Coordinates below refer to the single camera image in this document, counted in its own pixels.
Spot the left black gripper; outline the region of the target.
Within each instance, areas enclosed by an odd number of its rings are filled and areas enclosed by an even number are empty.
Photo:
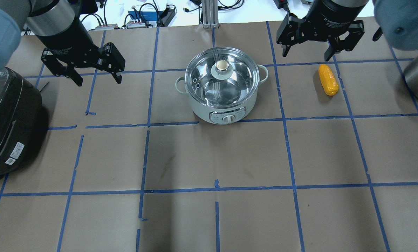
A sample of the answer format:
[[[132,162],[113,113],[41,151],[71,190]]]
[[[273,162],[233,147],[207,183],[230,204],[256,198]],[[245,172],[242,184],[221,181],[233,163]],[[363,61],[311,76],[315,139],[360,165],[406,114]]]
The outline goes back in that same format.
[[[41,36],[41,42],[45,45],[41,61],[53,75],[70,78],[81,87],[83,78],[75,68],[92,67],[110,73],[117,84],[122,83],[126,60],[114,43],[101,48],[95,45],[79,17],[75,16],[69,27],[56,35]]]

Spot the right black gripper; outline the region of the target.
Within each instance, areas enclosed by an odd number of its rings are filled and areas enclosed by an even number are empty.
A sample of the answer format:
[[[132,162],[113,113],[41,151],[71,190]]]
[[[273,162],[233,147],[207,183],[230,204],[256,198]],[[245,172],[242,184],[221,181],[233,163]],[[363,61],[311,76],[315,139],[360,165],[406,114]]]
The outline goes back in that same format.
[[[326,62],[343,50],[352,51],[364,35],[363,20],[356,20],[364,7],[364,0],[315,0],[302,19],[287,13],[276,33],[282,56],[306,41],[329,42],[324,53]],[[347,37],[341,40],[339,36],[345,33]]]

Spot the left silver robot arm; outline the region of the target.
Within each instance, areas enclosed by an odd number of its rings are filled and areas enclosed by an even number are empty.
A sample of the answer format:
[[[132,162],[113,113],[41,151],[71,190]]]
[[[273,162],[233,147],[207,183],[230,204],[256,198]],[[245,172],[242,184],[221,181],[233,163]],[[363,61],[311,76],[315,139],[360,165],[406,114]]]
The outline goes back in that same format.
[[[80,20],[94,14],[102,0],[0,0],[0,70],[18,48],[21,32],[28,27],[45,45],[41,61],[55,76],[82,85],[77,69],[94,68],[122,82],[125,59],[114,43],[94,44]]]

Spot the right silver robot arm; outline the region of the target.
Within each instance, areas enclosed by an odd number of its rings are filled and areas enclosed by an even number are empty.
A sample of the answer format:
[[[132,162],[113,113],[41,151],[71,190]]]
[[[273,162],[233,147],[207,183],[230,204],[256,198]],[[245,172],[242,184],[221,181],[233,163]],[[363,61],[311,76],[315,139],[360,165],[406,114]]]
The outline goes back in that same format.
[[[367,0],[315,0],[307,14],[299,19],[288,12],[278,28],[276,43],[287,56],[292,46],[306,41],[328,42],[325,61],[342,51],[352,51],[365,34],[364,21],[357,19]],[[391,47],[403,51],[418,50],[418,0],[374,0],[374,18],[381,36]]]

